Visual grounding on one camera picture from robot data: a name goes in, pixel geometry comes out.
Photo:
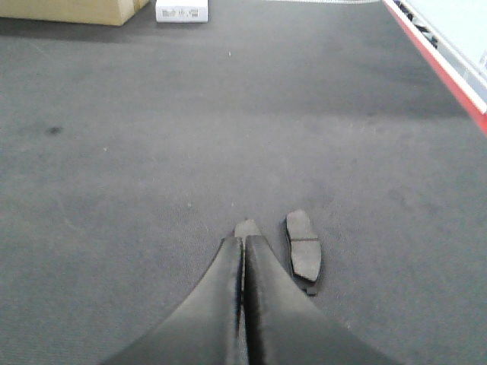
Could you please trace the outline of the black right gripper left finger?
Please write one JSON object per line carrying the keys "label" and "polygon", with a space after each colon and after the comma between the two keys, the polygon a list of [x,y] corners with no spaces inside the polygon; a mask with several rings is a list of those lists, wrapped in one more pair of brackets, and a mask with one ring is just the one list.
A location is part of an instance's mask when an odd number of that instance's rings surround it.
{"label": "black right gripper left finger", "polygon": [[206,273],[175,310],[104,364],[235,364],[243,244],[226,237]]}

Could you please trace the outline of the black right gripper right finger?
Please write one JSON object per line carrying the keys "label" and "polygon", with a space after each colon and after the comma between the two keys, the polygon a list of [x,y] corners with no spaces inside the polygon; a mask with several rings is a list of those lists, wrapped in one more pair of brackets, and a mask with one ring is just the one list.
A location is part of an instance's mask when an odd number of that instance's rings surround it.
{"label": "black right gripper right finger", "polygon": [[251,364],[394,364],[320,311],[267,239],[245,243],[245,326]]}

